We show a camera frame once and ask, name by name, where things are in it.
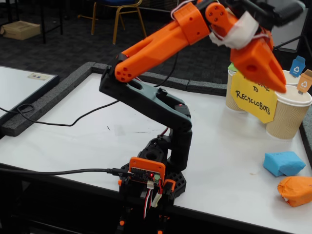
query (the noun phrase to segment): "orange foam block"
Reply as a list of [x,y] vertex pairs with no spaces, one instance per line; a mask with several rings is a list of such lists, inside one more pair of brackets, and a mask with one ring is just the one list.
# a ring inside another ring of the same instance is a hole
[[283,179],[277,190],[293,207],[312,201],[312,177],[290,176]]

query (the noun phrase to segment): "orange robot arm segment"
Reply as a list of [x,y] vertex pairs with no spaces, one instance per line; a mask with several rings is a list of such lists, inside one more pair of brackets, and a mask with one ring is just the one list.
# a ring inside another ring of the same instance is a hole
[[[210,3],[203,14],[212,30],[221,37],[226,37],[238,21],[218,2]],[[174,12],[174,16],[175,21],[122,52],[128,59],[117,64],[117,80],[129,82],[210,34],[202,13],[191,2]],[[262,33],[268,37],[253,39],[242,49],[232,49],[231,61],[247,79],[284,93],[286,80],[272,53],[271,34],[265,29]]]
[[[238,21],[225,7],[217,2],[210,4],[205,11],[212,29],[224,37]],[[249,80],[261,83],[281,93],[286,92],[286,80],[281,66],[276,60],[271,33],[263,29],[268,38],[253,39],[240,50],[231,50],[231,62]]]
[[209,35],[204,18],[192,3],[178,9],[174,16],[175,21],[122,52],[129,58],[116,66],[117,80],[129,82]]

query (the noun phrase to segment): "blue recycle tag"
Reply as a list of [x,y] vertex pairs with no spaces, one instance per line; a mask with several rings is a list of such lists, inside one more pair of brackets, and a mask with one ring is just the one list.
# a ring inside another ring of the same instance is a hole
[[299,77],[305,67],[306,67],[306,60],[301,56],[297,56],[297,58],[294,59],[292,62],[292,67],[289,73],[293,75],[294,77]]

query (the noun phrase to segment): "black cable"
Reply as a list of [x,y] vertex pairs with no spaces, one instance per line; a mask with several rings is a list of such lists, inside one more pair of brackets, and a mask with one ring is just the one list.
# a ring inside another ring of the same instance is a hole
[[96,108],[96,109],[94,109],[94,110],[91,110],[91,111],[89,111],[88,113],[85,113],[84,115],[82,115],[82,116],[80,116],[79,118],[77,118],[72,124],[47,123],[47,122],[41,122],[41,121],[34,121],[34,120],[28,118],[27,116],[25,116],[25,115],[23,114],[23,112],[20,111],[20,107],[18,107],[18,112],[19,112],[19,113],[21,114],[21,116],[23,116],[25,119],[27,119],[28,121],[33,122],[33,123],[39,123],[39,124],[45,124],[45,125],[53,125],[53,126],[62,126],[62,127],[72,127],[72,126],[74,126],[79,120],[81,120],[83,117],[85,117],[85,116],[87,116],[87,115],[93,113],[94,111],[98,111],[98,110],[103,109],[103,108],[105,108],[105,107],[114,105],[114,104],[117,103],[117,102],[119,102],[119,101],[114,101],[114,102],[111,102],[111,103],[109,103],[109,104],[107,104],[107,105],[105,105],[105,106],[101,106],[101,107],[98,107],[98,108]]
[[170,78],[170,76],[172,75],[172,73],[175,71],[178,55],[179,55],[179,52],[178,52],[178,53],[176,54],[176,56],[175,56],[174,66],[172,67],[172,70],[171,70],[171,72],[169,73],[169,75],[164,79],[164,81],[163,81],[162,83],[160,83],[160,84],[158,84],[158,85],[155,85],[155,86],[154,86],[155,88],[157,88],[157,87],[163,85],[163,84]]
[[26,174],[26,175],[39,175],[39,176],[59,176],[59,175],[76,174],[76,173],[84,173],[84,172],[107,172],[107,169],[81,169],[81,170],[72,170],[72,171],[64,171],[64,172],[35,172],[35,171],[22,171],[22,170],[11,170],[11,169],[0,168],[0,172]]
[[12,169],[5,169],[0,168],[0,172],[6,173],[14,173],[14,174],[24,174],[24,175],[37,175],[37,176],[59,176],[59,175],[68,175],[68,174],[77,174],[77,173],[84,173],[84,172],[105,172],[108,174],[112,174],[114,176],[133,176],[134,174],[128,172],[127,170],[123,169],[80,169],[80,170],[71,170],[71,171],[64,171],[64,172],[36,172],[36,171],[22,171],[22,170],[12,170]]
[[[23,112],[22,112],[23,114],[28,113],[28,112],[30,112],[30,111],[33,111],[33,110],[35,109],[34,106],[33,106],[32,104],[23,104],[23,105],[19,106],[18,108],[21,108],[21,107],[24,107],[24,106],[30,106],[31,109],[28,110],[28,111],[23,111]],[[7,113],[12,113],[12,114],[18,114],[18,113],[19,113],[18,111],[8,111],[8,110],[5,110],[5,109],[3,109],[3,108],[1,108],[1,107],[0,107],[0,110],[5,111],[5,112],[7,112]]]
[[[163,84],[170,78],[170,76],[172,75],[172,73],[173,73],[173,72],[175,71],[175,69],[176,69],[177,58],[178,58],[178,53],[177,53],[176,56],[175,56],[175,62],[174,62],[174,65],[173,65],[173,67],[172,67],[171,72],[170,72],[169,75],[164,79],[164,81],[163,81],[162,83],[155,85],[155,86],[154,86],[155,88],[157,88],[157,87],[163,85]],[[111,102],[111,103],[109,103],[109,104],[107,104],[107,105],[100,106],[100,107],[98,107],[98,108],[96,108],[96,109],[93,109],[93,110],[89,111],[88,113],[85,113],[84,115],[82,115],[82,116],[80,116],[79,118],[77,118],[72,124],[48,123],[48,122],[41,122],[41,121],[32,120],[32,119],[30,119],[29,117],[27,117],[26,115],[24,115],[25,113],[28,113],[28,112],[34,110],[34,106],[33,106],[32,104],[23,104],[23,105],[21,105],[21,106],[19,106],[19,107],[17,108],[17,111],[8,111],[8,110],[5,110],[5,109],[3,109],[3,108],[1,108],[1,107],[0,107],[0,110],[3,110],[3,111],[8,112],[8,113],[20,114],[23,118],[25,118],[26,120],[28,120],[28,121],[30,121],[30,122],[32,122],[32,123],[45,124],[45,125],[52,125],[52,126],[61,126],[61,127],[72,127],[72,126],[74,126],[79,120],[81,120],[83,117],[85,117],[85,116],[87,116],[87,115],[89,115],[89,114],[91,114],[91,113],[93,113],[93,112],[95,112],[95,111],[98,111],[98,110],[100,110],[100,109],[103,109],[103,108],[105,108],[105,107],[109,107],[109,106],[111,106],[111,105],[114,105],[114,104],[116,104],[117,102],[119,102],[119,101],[117,100],[117,101]],[[24,111],[24,112],[20,110],[21,108],[25,108],[26,106],[30,106],[31,109],[28,110],[28,111]]]

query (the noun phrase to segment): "white tape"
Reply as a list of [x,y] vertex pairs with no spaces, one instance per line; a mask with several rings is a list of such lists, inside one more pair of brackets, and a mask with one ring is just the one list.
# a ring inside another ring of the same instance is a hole
[[161,199],[162,194],[157,193],[152,202],[152,206],[155,208],[158,205],[159,200]]
[[259,23],[246,11],[224,38],[211,32],[210,39],[218,46],[225,45],[239,50],[249,44],[258,27]]

